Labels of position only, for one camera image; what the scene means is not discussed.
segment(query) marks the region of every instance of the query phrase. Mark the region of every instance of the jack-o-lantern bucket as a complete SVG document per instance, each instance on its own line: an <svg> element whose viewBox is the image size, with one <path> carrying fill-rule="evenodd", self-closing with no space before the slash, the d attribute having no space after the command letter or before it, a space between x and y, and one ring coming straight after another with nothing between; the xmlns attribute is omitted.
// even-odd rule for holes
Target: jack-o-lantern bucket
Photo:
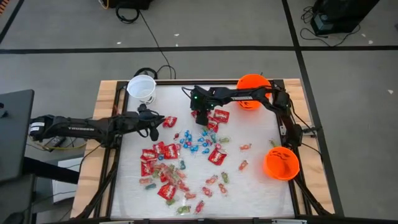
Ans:
<svg viewBox="0 0 398 224"><path fill-rule="evenodd" d="M269 81L259 74L247 74L239 79L238 84L236 84L237 89L247 89L247 88L257 88L260 86L269 86L271 88L271 84ZM266 97L269 99L271 93L267 93ZM240 107L245 110L255 110L261 106L261 103L254 100L249 101L239 101Z"/></svg>
<svg viewBox="0 0 398 224"><path fill-rule="evenodd" d="M264 158L264 173L277 180L291 180L300 171L299 159L285 147L271 149Z"/></svg>

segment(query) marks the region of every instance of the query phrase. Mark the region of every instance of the white table surface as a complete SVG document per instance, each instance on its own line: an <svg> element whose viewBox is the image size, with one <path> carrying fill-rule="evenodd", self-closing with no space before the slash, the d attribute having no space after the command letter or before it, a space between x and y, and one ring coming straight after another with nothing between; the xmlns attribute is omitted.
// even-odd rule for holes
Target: white table surface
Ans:
<svg viewBox="0 0 398 224"><path fill-rule="evenodd" d="M157 86L156 99L148 105L148 108L165 116L176 116L177 123L172 128L159 126L159 141L165 144L173 143L174 134L182 130L193 132L193 141L198 139L201 126L195 123L189 107L190 99L183 94L181 86ZM136 111L139 103L129 97L127 110ZM163 183L155 179L156 189L145 190L140 185L142 149L152 149L150 138L142 138L137 133L126 134L123 137L119 170L114 190L111 218L130 219L176 219L176 218L274 218L293 217L294 211L290 196L288 182L274 180L266 176L262 171L264 156L272 148L270 139L279 142L279 132L276 116L273 112L260 107L258 110L242 110L238 103L231 102L219 108L230 112L228 124L220 124L218 136L229 136L232 141L224 144L228 155L221 166L216 166L208 161L210 154L202 154L204 147L200 147L195 155L191 155L188 149L181 149L181 155L185 161L184 173L188 176L185 183L196 193L193 200L185 200L183 192L177 191L179 200L172 206L165 204L165 199L157 195ZM239 146L252 144L252 147L241 152ZM249 165L241 172L238 167L243 160ZM178 160L163 160L166 164L175 164ZM227 172L230 183L225 184L228 196L222 196L218 183L222 182L221 172ZM213 196L208 198L201 191L205 180L212 175L218 175L217 183L209 187ZM193 212L197 203L203 200L205 206L199 215ZM182 205L191 205L191 214L177 215L176 209Z"/></svg>

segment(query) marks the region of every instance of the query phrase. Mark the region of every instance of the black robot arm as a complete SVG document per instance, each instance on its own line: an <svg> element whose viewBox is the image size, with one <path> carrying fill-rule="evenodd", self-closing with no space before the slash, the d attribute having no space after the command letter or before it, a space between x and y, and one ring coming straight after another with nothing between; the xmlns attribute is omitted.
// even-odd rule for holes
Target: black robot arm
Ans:
<svg viewBox="0 0 398 224"><path fill-rule="evenodd" d="M272 93L274 99L272 103L266 97L266 93ZM290 110L290 96L281 88L271 88L270 86L261 86L259 88L230 90L226 87L211 87L205 90L200 86L195 86L191 90L191 110L197 110L196 122L201 125L207 125L207 112L213 110L215 106L223 106L231 101L259 101L268 110L273 111L282 120L286 127L286 147L301 146L303 132L299 124L292 121L292 112Z"/></svg>
<svg viewBox="0 0 398 224"><path fill-rule="evenodd" d="M42 141L55 136L95 139L103 147L113 147L117 143L116 137L136 131L142 137L150 136L153 141L156 141L159 137L156 127L164 120L164 116L147 109L145 104L141 104L138 107L138 113L126 112L99 120L40 116L31 120L29 135L34 141Z"/></svg>

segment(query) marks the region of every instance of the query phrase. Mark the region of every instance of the table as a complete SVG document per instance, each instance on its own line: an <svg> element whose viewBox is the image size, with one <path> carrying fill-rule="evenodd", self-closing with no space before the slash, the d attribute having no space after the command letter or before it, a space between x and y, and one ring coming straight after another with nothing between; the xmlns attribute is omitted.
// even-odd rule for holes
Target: table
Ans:
<svg viewBox="0 0 398 224"><path fill-rule="evenodd" d="M237 80L197 80L201 84L217 85L222 83L236 83ZM168 85L173 83L190 83L195 82L195 80L157 80L158 85ZM295 105L296 113L309 125L311 125L310 115L308 113L308 106L303 93L303 88L299 79L283 79L285 88L290 94L290 97ZM123 110L123 99L124 90L121 90L122 94L115 98L116 90L120 89L120 82L116 80L102 81L99 87L98 97L96 101L95 111L93 119L100 119L103 117L108 117L112 115L113 110L122 112ZM303 138L303 142L309 146L318 148L317 140L309 136ZM95 147L98 146L96 141L88 141L85 154L91 152ZM331 201L331 195L329 191L328 184L326 182L325 172L323 170L323 165L320 156L315 151L309 149L306 146L301 146L299 149L300 158L302 161L302 170L307 183L307 187L311 190L312 194L318 199L318 201L327 209L329 212L334 212L334 207ZM75 201L73 203L73 209L71 212L71 217L77 216L88 202L94 196L98 184L101 178L103 161L106 151L103 148L98 148L95 152L88 156L81 168L80 178L78 182L78 189L75 195ZM108 171L113 163L113 158L115 151L109 153ZM107 189L104 197L102 198L100 209L93 212L91 215L103 217L109 212L109 188ZM300 189L295 186L297 191L298 207L300 209L300 214L305 214L304 202L301 194L299 194Z"/></svg>

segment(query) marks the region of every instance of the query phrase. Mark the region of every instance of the white cup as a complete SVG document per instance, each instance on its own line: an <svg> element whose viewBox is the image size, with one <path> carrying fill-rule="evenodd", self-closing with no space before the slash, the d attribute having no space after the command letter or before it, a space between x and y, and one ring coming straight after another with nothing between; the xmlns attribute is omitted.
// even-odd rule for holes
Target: white cup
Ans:
<svg viewBox="0 0 398 224"><path fill-rule="evenodd" d="M152 77L148 75L137 75L129 81L127 91L130 96L148 105L155 100L155 87L156 82Z"/></svg>

